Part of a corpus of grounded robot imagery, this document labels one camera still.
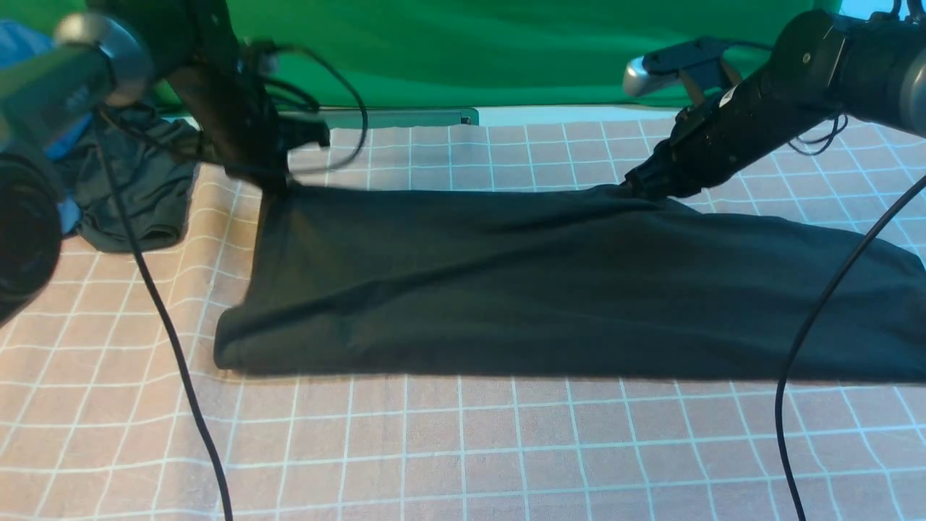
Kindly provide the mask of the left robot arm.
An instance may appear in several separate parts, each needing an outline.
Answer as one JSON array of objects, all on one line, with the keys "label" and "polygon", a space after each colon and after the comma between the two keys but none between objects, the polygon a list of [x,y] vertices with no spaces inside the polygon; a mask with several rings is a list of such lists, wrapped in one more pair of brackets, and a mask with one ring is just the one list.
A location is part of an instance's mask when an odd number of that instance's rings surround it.
[{"label": "left robot arm", "polygon": [[2,72],[2,320],[50,282],[61,252],[65,185],[46,146],[104,106],[142,100],[166,80],[211,158],[264,190],[290,181],[288,152],[330,131],[311,108],[281,116],[265,89],[267,42],[242,51],[224,1],[89,1],[57,25],[49,52]]}]

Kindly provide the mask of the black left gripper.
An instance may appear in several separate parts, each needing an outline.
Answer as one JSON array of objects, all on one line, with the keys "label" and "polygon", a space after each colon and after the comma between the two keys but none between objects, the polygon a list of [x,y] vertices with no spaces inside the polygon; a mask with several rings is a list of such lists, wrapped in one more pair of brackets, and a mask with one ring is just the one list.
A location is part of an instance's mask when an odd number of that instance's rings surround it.
[{"label": "black left gripper", "polygon": [[232,69],[198,59],[166,77],[204,135],[200,156],[264,192],[285,192],[290,185],[292,149],[331,144],[317,100],[269,76],[282,49],[271,40],[244,43]]}]

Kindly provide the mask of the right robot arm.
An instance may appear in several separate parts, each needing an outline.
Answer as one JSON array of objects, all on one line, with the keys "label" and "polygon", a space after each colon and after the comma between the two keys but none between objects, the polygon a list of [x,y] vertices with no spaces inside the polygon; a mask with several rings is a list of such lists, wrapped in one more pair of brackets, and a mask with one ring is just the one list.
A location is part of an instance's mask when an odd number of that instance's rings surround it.
[{"label": "right robot arm", "polygon": [[905,20],[896,11],[868,20],[798,14],[747,78],[724,59],[735,40],[704,37],[636,57],[625,69],[628,96],[683,85],[690,106],[624,184],[645,199],[691,197],[841,115],[922,137],[924,11],[919,1],[909,7]]}]

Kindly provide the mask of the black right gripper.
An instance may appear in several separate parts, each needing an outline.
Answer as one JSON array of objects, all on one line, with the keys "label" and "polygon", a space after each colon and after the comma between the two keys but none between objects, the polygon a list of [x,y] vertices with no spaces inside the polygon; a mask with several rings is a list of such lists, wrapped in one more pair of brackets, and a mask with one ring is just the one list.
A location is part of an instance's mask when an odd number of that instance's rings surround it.
[{"label": "black right gripper", "polygon": [[676,119],[650,158],[625,175],[638,198],[688,198],[718,187],[811,128],[811,111],[756,72]]}]

